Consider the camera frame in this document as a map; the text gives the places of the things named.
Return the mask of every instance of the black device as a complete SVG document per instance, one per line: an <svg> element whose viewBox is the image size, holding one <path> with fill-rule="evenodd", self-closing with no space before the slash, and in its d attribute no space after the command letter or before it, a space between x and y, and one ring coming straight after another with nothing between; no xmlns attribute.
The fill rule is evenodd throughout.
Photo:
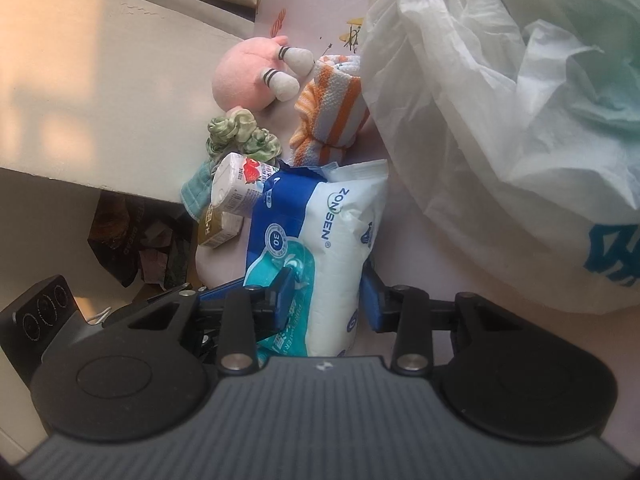
<svg viewBox="0 0 640 480"><path fill-rule="evenodd" d="M59 275L31 286L0 311L0 346L27 386L43 354L75 312L76 300Z"/></svg>
<svg viewBox="0 0 640 480"><path fill-rule="evenodd" d="M290 269L129 308L58 349L30 383L50 437L17 471L40 479L580 479L632 467L598 437L616 382L594 356L470 293L431 300L368 264L360 301L377 357L273 357ZM432 330L454 357L433 366Z"/></svg>

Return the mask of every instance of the table surface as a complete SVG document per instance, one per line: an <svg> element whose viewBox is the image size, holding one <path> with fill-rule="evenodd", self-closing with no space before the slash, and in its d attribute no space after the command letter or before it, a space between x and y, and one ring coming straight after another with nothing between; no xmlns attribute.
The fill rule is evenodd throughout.
<svg viewBox="0 0 640 480"><path fill-rule="evenodd" d="M179 202L239 41L145 0L0 0L0 166Z"/></svg>
<svg viewBox="0 0 640 480"><path fill-rule="evenodd" d="M277 134L289 154L288 139L297 127L293 102L277 103L257 115L258 125ZM388 158L370 120L350 149L345 164ZM618 402L604 439L623 456L640 463L640 306L603 316L568 314L535 304L472 263L420 211L390 164L383 221L372 252L376 270L388 285L403 283L426 290L435 300L452 300L471 290L549 330L600 358L618 380ZM198 247L196 266L201 280L213 287L244 275L250 222L241 236L215 250ZM394 334L375 334L361 319L350 355L389 358ZM434 333L436 364L451 357L445 333Z"/></svg>

